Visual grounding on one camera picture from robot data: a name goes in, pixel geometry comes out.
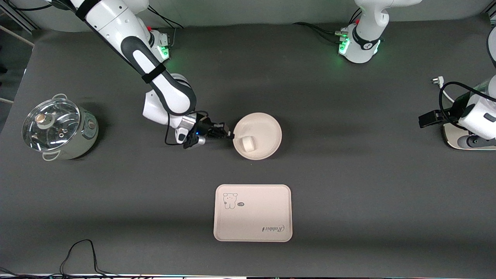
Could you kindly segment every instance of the gray tabletop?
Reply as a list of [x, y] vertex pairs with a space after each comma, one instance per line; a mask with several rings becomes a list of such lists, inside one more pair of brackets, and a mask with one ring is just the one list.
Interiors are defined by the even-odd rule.
[[[0, 138], [0, 265], [55, 272], [90, 238], [100, 267], [121, 274], [494, 278], [495, 154], [452, 150], [417, 120], [437, 107], [431, 78], [494, 75], [489, 31], [485, 17], [392, 23], [379, 54], [354, 65], [303, 26], [179, 30], [167, 68], [189, 79], [197, 109], [231, 126], [251, 112], [280, 121], [281, 148], [263, 161], [229, 142], [165, 146], [165, 127], [141, 116], [138, 73], [92, 33], [43, 32]], [[86, 156], [46, 163], [20, 131], [56, 93], [101, 134]], [[288, 185], [293, 238], [215, 240], [225, 183]], [[92, 272], [89, 247], [66, 267]]]

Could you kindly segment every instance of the bear cartoon print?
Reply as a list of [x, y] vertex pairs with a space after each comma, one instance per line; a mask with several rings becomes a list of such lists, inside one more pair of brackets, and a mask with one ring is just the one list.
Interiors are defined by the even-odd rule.
[[234, 207], [236, 206], [236, 199], [238, 194], [224, 193], [223, 196], [224, 196], [224, 207], [226, 209], [234, 209]]

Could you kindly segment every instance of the stainless steel pot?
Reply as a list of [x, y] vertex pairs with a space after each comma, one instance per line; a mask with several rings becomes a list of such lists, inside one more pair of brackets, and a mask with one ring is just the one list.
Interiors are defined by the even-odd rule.
[[24, 142], [42, 152], [45, 161], [74, 159], [95, 143], [98, 122], [93, 114], [57, 94], [39, 104], [22, 126]]

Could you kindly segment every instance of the printed logo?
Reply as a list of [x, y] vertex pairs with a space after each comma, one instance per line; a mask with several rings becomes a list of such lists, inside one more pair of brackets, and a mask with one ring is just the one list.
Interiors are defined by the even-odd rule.
[[226, 209], [234, 209], [236, 207], [237, 193], [224, 193], [224, 207]]
[[284, 225], [279, 225], [277, 227], [262, 227], [263, 232], [283, 232]]

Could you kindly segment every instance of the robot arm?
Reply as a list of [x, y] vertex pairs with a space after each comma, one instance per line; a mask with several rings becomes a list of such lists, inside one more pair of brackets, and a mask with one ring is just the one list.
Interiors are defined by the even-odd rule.
[[163, 108], [174, 116], [194, 110], [196, 96], [192, 89], [176, 81], [166, 70], [150, 76], [161, 62], [153, 55], [148, 32], [134, 12], [148, 7], [148, 0], [70, 0], [76, 15], [101, 35], [141, 76], [148, 76]]
[[[496, 67], [496, 29], [488, 37], [488, 53]], [[468, 92], [454, 100], [450, 108], [442, 104], [442, 92], [448, 85], [458, 85]], [[468, 136], [458, 139], [458, 145], [463, 149], [487, 147], [496, 145], [496, 75], [482, 82], [475, 88], [470, 88], [459, 82], [446, 83], [439, 93], [439, 109], [419, 117], [420, 128], [435, 124], [452, 124], [467, 130]]]
[[422, 0], [355, 0], [362, 10], [362, 17], [359, 24], [352, 22], [341, 28], [341, 32], [336, 32], [339, 35], [345, 34], [340, 39], [342, 45], [339, 54], [353, 63], [368, 62], [377, 53], [380, 37], [389, 23], [386, 9], [412, 6], [420, 2]]
[[153, 90], [146, 94], [143, 115], [175, 129], [178, 144], [190, 148], [204, 144], [203, 136], [232, 137], [227, 126], [210, 122], [208, 116], [197, 117], [196, 96], [187, 80], [165, 69], [160, 43], [167, 39], [158, 31], [149, 31], [135, 15], [148, 8], [148, 0], [57, 1], [75, 12], [150, 84]]

